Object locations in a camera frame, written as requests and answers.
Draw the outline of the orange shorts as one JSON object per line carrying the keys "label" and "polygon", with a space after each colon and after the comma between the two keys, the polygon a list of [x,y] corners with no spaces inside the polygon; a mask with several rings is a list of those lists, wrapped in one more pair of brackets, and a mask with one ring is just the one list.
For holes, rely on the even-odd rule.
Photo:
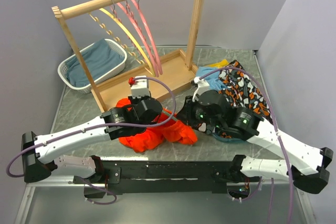
{"label": "orange shorts", "polygon": [[172,118],[162,126],[147,128],[141,134],[119,138],[122,145],[133,149],[136,153],[152,150],[164,141],[193,145],[197,142],[197,136],[190,126]]}

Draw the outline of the green hanger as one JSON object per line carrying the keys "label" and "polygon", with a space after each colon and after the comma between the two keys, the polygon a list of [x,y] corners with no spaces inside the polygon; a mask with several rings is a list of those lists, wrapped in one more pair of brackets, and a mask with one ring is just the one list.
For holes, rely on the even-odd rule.
{"label": "green hanger", "polygon": [[178,121],[178,119],[176,118],[175,114],[167,109],[163,109],[162,111],[163,114],[165,114],[167,116],[167,120],[173,120],[173,121]]}

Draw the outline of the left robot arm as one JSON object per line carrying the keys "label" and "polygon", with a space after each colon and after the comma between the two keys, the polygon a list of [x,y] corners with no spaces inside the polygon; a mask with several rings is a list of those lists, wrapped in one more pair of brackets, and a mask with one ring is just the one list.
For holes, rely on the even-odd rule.
{"label": "left robot arm", "polygon": [[86,145],[143,133],[161,115],[161,103],[151,97],[136,104],[115,107],[87,123],[49,134],[27,132],[22,136],[23,177],[35,183],[52,174],[68,174],[98,183],[104,168],[97,156],[76,158],[67,153]]}

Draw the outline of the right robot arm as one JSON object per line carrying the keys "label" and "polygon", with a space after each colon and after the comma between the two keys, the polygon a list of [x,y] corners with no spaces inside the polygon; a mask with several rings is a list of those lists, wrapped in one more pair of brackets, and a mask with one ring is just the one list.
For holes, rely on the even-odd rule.
{"label": "right robot arm", "polygon": [[258,145],[278,159],[235,155],[230,166],[219,171],[220,179],[238,183],[247,178],[263,177],[290,181],[310,193],[320,193],[328,184],[328,165],[333,159],[330,148],[305,144],[275,127],[263,116],[246,107],[233,107],[214,90],[187,96],[177,119],[206,134],[226,136]]}

